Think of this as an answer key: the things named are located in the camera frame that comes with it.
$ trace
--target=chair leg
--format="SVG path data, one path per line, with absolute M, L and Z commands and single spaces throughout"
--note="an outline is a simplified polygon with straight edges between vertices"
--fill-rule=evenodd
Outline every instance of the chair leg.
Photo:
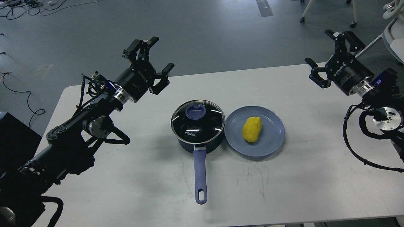
M 359 22 L 358 0 L 352 0 L 352 8 L 353 8 L 354 13 L 353 13 L 353 22 L 351 24 L 351 27 L 355 27 L 356 24 Z
M 302 17 L 305 17 L 305 16 L 306 16 L 306 14 L 309 12 L 311 6 L 313 5 L 314 1 L 315 1 L 315 0 L 310 0 L 309 4 L 307 5 L 306 9 L 305 9 L 304 12 L 303 12 Z
M 364 54 L 366 51 L 368 51 L 372 46 L 374 46 L 378 41 L 380 41 L 381 39 L 383 39 L 383 33 L 380 34 L 379 36 L 377 36 L 375 38 L 375 40 L 373 40 L 369 45 L 367 45 L 361 52 L 359 52 L 358 54 L 355 55 L 355 58 L 359 58 L 362 54 Z

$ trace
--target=table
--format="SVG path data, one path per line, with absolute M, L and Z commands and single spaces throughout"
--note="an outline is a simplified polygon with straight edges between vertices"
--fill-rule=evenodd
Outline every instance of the table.
M 243 226 L 403 215 L 404 175 L 363 165 L 344 144 L 343 118 L 360 97 L 334 84 L 320 89 L 309 73 L 307 65 L 291 65 L 170 77 L 158 96 L 126 103 L 111 118 L 131 143 L 102 145 L 94 167 L 45 193 L 65 203 L 58 226 Z M 64 90 L 46 131 L 71 117 L 79 90 Z M 226 140 L 208 154 L 204 205 L 194 198 L 193 156 L 170 127 L 175 109 L 194 99 L 216 103 L 226 116 L 246 105 L 268 108 L 286 131 L 283 147 L 263 160 L 235 152 Z M 403 167 L 390 141 L 360 132 L 358 116 L 348 124 L 353 149 Z M 38 150 L 46 146 L 43 139 Z M 35 226 L 46 225 L 56 206 L 46 208 Z

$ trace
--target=gray floor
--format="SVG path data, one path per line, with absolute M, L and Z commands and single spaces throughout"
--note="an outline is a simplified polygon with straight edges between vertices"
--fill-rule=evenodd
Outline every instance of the gray floor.
M 171 76 L 180 76 L 303 64 L 306 57 L 327 61 L 334 42 L 323 33 L 325 29 L 352 30 L 368 44 L 389 23 L 382 18 L 382 6 L 389 0 L 358 0 L 360 21 L 354 29 L 349 27 L 351 5 L 344 0 L 318 0 L 306 23 L 300 24 L 308 2 L 268 0 L 270 17 L 260 16 L 254 0 L 104 0 L 46 17 L 0 18 L 0 33 L 5 34 L 0 36 L 0 52 L 7 52 L 0 55 L 0 71 L 12 71 L 5 78 L 9 87 L 33 92 L 32 109 L 46 109 L 31 125 L 42 135 L 63 89 L 79 85 L 82 72 L 90 76 L 97 70 L 114 80 L 129 66 L 121 54 L 134 39 L 159 36 L 150 61 L 158 71 L 172 62 Z M 360 61 L 376 75 L 388 67 L 404 73 L 382 42 Z M 309 71 L 296 76 L 308 75 Z M 404 84 L 403 77 L 399 84 Z M 3 85 L 0 94 L 0 111 L 28 124 L 32 114 L 26 106 L 27 95 Z M 332 222 L 328 226 L 360 226 L 358 223 Z

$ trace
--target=yellow object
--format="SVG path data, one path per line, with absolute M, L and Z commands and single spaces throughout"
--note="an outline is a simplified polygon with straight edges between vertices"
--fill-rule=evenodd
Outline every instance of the yellow object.
M 262 122 L 260 117 L 250 117 L 243 126 L 243 138 L 250 143 L 258 140 L 261 132 Z

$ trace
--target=lid handle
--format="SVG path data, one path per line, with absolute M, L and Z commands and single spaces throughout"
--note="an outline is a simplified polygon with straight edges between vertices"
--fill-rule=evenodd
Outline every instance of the lid handle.
M 201 119 L 206 114 L 206 108 L 204 105 L 190 105 L 185 111 L 186 116 L 191 120 Z

